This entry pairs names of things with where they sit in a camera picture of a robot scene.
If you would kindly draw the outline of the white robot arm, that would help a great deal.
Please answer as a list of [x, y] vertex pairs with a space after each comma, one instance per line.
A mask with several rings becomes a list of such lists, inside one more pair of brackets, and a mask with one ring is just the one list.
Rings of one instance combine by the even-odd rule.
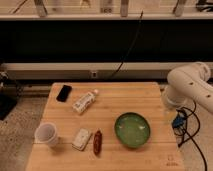
[[204, 62], [194, 62], [171, 70], [167, 75], [168, 85], [162, 92], [165, 106], [165, 123], [171, 124], [176, 110], [192, 99], [213, 114], [213, 86], [207, 83], [211, 70]]

